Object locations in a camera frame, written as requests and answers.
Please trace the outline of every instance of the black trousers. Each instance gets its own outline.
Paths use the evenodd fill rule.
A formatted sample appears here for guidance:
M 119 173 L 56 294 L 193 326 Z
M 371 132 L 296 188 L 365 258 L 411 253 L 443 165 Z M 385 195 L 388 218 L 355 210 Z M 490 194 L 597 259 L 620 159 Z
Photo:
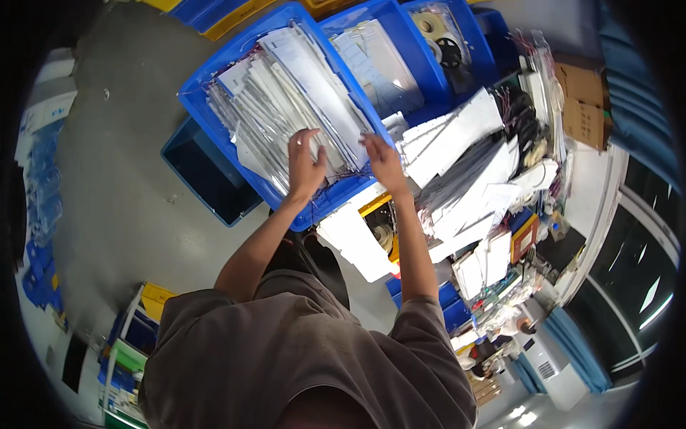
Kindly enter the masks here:
M 264 274 L 275 270 L 295 270 L 311 274 L 329 289 L 345 308 L 350 309 L 348 287 L 341 268 L 330 248 L 321 245 L 314 235 L 303 239 L 302 233 L 288 231 L 274 252 Z

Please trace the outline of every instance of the hand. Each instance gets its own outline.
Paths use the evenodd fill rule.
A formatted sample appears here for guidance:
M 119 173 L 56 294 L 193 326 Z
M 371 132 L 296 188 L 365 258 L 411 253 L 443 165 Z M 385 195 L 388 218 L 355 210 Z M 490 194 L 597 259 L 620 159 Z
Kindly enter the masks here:
M 289 191 L 284 202 L 304 209 L 312 195 L 324 181 L 327 173 L 327 151 L 319 147 L 317 162 L 312 162 L 309 153 L 309 140 L 319 132 L 304 129 L 293 134 L 288 141 Z
M 408 194 L 410 188 L 403 175 L 400 156 L 379 136 L 365 134 L 362 144 L 367 149 L 372 173 L 393 196 Z

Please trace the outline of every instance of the brown t-shirt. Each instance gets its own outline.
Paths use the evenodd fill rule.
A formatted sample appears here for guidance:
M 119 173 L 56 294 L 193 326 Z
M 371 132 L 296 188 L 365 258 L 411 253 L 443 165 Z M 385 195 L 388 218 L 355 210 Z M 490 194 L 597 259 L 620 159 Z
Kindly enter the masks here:
M 168 300 L 139 397 L 151 429 L 271 428 L 299 393 L 350 395 L 378 428 L 472 428 L 477 406 L 438 302 L 403 304 L 368 331 L 312 275 L 266 275 L 255 300 Z

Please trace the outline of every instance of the yellow bin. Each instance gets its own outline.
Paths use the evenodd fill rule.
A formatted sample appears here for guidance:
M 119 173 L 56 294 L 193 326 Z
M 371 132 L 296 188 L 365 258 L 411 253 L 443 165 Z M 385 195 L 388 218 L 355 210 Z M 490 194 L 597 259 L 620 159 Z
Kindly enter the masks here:
M 202 33 L 211 41 L 219 40 L 223 35 L 231 31 L 236 25 L 242 23 L 260 10 L 266 8 L 276 0 L 252 0 L 243 4 L 230 14 L 226 15 L 221 21 L 216 23 L 211 29 Z
M 312 15 L 313 18 L 317 19 L 327 12 L 336 10 L 343 5 L 352 3 L 356 0 L 299 0 L 305 9 Z M 237 8 L 230 14 L 226 15 L 221 21 L 216 23 L 212 28 L 202 33 L 203 36 L 207 37 L 211 41 L 215 42 L 219 40 L 223 35 L 231 31 L 236 25 L 239 25 L 246 19 L 250 18 L 252 15 L 256 14 L 260 10 L 266 8 L 270 4 L 276 2 L 276 0 L 251 0 L 248 3 L 243 4 L 241 7 Z
M 337 9 L 342 9 L 342 6 L 348 5 L 350 3 L 361 3 L 360 0 L 299 0 L 305 9 L 312 15 L 312 18 L 319 18 L 320 16 L 332 12 Z
M 181 0 L 136 0 L 151 5 L 153 8 L 159 9 L 163 12 L 169 12 L 174 9 L 176 5 L 181 3 Z
M 141 294 L 141 301 L 147 316 L 159 322 L 162 319 L 162 310 L 165 308 L 165 302 L 175 296 L 175 293 L 146 282 Z

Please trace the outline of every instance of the window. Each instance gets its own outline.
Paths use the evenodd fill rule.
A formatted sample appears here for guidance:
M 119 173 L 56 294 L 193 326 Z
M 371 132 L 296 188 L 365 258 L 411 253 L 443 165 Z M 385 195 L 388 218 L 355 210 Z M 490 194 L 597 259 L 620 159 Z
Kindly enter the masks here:
M 609 373 L 614 366 L 637 354 L 624 326 L 588 280 L 584 280 L 565 310 L 584 333 Z
M 681 197 L 671 185 L 633 157 L 629 158 L 624 185 L 652 207 L 672 232 L 679 232 Z
M 657 341 L 676 267 L 653 235 L 619 206 L 589 276 L 622 312 L 641 347 Z

